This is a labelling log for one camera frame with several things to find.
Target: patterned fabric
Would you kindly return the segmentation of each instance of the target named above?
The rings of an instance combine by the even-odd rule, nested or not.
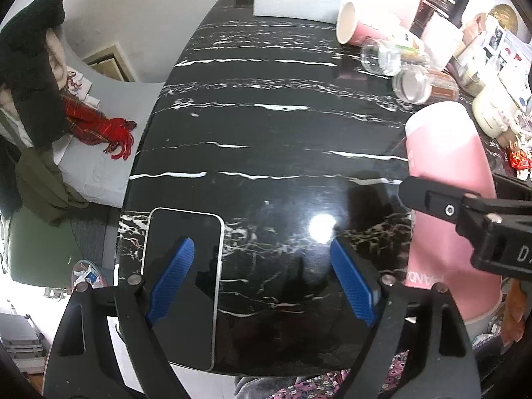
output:
[[[404,370],[408,351],[394,357],[388,376],[382,384],[382,392],[392,390],[399,385],[401,374]],[[305,382],[299,382],[293,386],[282,388],[268,399],[328,399],[340,389],[340,385],[349,375],[349,370],[331,372],[311,378]]]
[[[121,151],[113,154],[112,159],[123,157],[126,160],[131,155],[134,142],[131,131],[137,127],[137,123],[123,118],[108,119],[100,111],[87,106],[67,89],[61,90],[61,98],[65,106],[66,119],[70,125],[69,130],[76,138],[88,145],[107,142],[109,145],[105,149],[106,153],[112,153],[120,146]]]

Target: pink cup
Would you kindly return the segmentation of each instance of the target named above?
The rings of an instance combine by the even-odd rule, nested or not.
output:
[[[360,46],[367,38],[392,41],[398,45],[424,50],[424,44],[400,25],[394,14],[378,8],[356,7],[348,1],[336,23],[336,38],[341,44]]]
[[[496,198],[488,160],[464,106],[440,102],[406,122],[410,174]],[[501,302],[501,277],[471,265],[472,246],[455,225],[414,212],[406,284],[448,285],[471,336],[485,333]]]

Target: red plaid scarf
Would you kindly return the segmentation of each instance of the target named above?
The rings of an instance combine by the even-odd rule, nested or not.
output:
[[[131,155],[134,142],[131,131],[137,127],[137,123],[123,118],[109,119],[100,111],[85,105],[66,89],[61,91],[61,98],[70,132],[76,138],[91,146],[108,142],[106,153],[112,153],[120,146],[121,151],[111,155],[112,159],[123,157],[126,160]]]

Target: photo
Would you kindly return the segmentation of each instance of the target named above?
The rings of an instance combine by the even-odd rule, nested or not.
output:
[[[494,51],[497,51],[497,49],[499,48],[499,45],[501,44],[501,41],[502,41],[503,34],[504,34],[504,30],[497,27],[495,28],[495,33],[491,35],[491,38],[489,40],[489,46]]]

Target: hanging clothes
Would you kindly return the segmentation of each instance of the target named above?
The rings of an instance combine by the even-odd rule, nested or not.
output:
[[[65,78],[61,51],[47,33],[64,20],[63,0],[35,0],[0,31],[0,85],[9,90],[35,147],[49,146],[68,131],[57,80]],[[5,94],[2,100],[10,102]]]
[[[51,149],[26,147],[1,111],[0,124],[7,129],[20,150],[15,164],[15,179],[23,205],[50,225],[59,225],[72,209],[89,205],[73,187],[63,182],[61,172],[53,162]]]

